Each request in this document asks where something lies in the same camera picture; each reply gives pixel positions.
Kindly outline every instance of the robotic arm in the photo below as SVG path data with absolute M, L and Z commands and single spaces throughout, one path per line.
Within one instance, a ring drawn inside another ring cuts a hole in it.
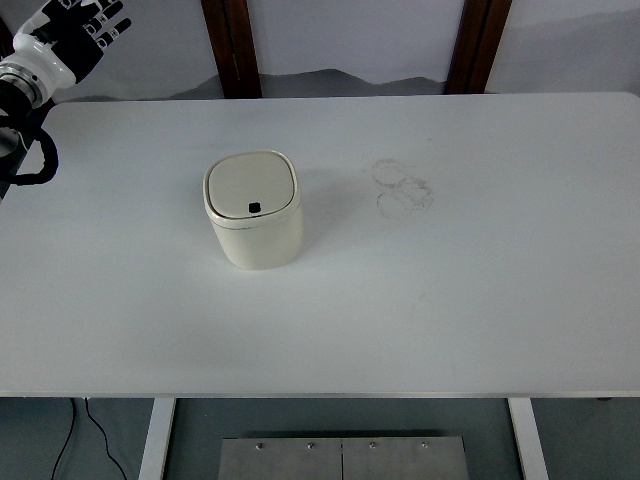
M 125 18 L 110 26 L 122 6 L 119 0 L 50 0 L 20 27 L 13 39 L 15 53 L 0 62 L 0 161 L 18 144 L 18 134 L 9 129 L 28 134 L 41 142 L 43 151 L 51 151 L 50 137 L 25 119 L 57 89 L 79 83 L 93 70 L 104 50 L 131 25 Z M 52 163 L 47 167 L 46 155 L 41 174 L 26 183 L 53 178 L 55 168 Z M 0 170 L 0 180 L 25 184 L 21 177 Z

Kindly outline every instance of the table leg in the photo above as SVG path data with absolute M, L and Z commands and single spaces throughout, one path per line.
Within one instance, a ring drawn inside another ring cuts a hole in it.
M 510 398 L 509 410 L 525 480 L 549 480 L 530 398 Z
M 175 406 L 175 398 L 156 398 L 153 401 L 138 480 L 162 480 Z

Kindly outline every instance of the wall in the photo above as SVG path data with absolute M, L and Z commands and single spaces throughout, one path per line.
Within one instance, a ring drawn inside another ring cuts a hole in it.
M 198 87 L 204 95 L 219 92 L 198 0 L 123 3 L 118 18 L 130 17 L 132 27 L 87 79 L 59 91 L 56 101 L 167 98 Z M 15 32 L 41 4 L 3 2 L 0 16 Z M 444 82 L 462 5 L 463 0 L 248 0 L 261 73 L 337 69 L 374 84 L 412 77 Z
M 487 89 L 640 95 L 640 0 L 514 0 Z

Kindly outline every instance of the gray floor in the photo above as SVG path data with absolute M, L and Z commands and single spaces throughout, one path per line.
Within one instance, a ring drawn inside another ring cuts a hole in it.
M 532 404 L 551 480 L 640 479 L 640 398 Z
M 236 399 L 178 402 L 165 479 L 217 479 L 223 438 L 443 435 L 472 479 L 522 478 L 506 400 Z
M 107 457 L 104 437 L 89 420 L 82 399 L 74 432 L 56 479 L 112 480 L 122 476 Z M 102 425 L 109 451 L 129 479 L 138 477 L 152 399 L 91 399 L 91 415 Z M 49 479 L 71 425 L 67 398 L 0 398 L 0 478 Z

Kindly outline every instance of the white trash can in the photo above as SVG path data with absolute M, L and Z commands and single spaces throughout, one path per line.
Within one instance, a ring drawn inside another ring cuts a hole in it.
M 225 157 L 204 176 L 204 205 L 229 260 L 246 270 L 274 268 L 302 248 L 298 179 L 283 154 Z

